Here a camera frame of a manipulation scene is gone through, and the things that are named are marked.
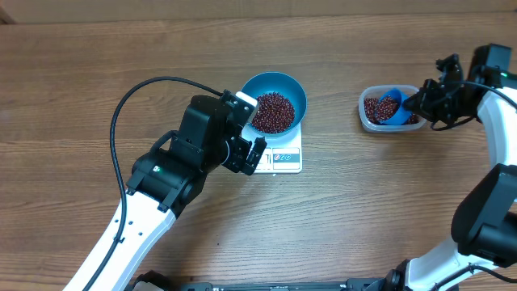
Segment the blue plastic measuring scoop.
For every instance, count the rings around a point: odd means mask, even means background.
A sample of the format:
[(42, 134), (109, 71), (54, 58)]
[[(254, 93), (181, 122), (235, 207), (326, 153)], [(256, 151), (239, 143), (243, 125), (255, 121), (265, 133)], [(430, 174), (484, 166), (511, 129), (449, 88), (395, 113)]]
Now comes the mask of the blue plastic measuring scoop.
[(409, 96), (403, 91), (400, 91), (397, 88), (393, 88), (384, 93), (379, 99), (382, 99), (388, 95), (392, 96), (396, 101), (399, 102), (399, 108), (392, 118), (383, 121), (383, 125), (403, 125), (411, 117), (411, 112), (405, 110), (402, 107), (402, 102), (408, 99)]

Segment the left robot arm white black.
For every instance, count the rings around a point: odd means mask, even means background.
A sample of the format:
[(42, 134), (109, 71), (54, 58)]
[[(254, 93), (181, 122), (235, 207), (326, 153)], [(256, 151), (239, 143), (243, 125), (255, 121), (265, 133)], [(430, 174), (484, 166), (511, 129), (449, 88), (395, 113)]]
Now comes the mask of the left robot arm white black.
[(241, 135), (259, 108), (243, 92), (191, 99), (178, 130), (160, 137), (138, 158), (100, 240), (67, 284), (68, 290), (122, 290), (153, 245), (203, 190), (218, 166), (253, 175), (266, 148)]

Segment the white digital kitchen scale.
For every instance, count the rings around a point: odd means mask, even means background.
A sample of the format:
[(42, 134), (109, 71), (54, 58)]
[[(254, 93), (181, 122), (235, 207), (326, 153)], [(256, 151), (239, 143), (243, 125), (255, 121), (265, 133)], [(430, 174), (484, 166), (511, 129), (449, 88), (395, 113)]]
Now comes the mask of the white digital kitchen scale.
[(255, 174), (298, 174), (303, 168), (302, 130), (297, 125), (288, 133), (267, 135), (256, 131), (248, 124), (242, 131), (242, 137), (254, 141), (264, 137), (266, 149), (254, 171)]

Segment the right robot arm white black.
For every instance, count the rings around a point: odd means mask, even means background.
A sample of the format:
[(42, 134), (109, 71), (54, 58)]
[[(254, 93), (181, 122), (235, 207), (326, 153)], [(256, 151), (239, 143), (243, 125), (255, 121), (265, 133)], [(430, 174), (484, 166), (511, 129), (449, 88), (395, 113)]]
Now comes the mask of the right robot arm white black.
[(469, 72), (452, 54), (436, 62), (441, 76), (427, 79), (402, 107), (452, 129), (471, 120), (482, 123), (491, 170), (460, 203), (449, 238), (418, 258), (407, 259), (370, 290), (457, 290), (461, 281), (497, 273), (516, 263), (516, 76), (509, 72), (511, 48), (488, 44), (475, 49)]

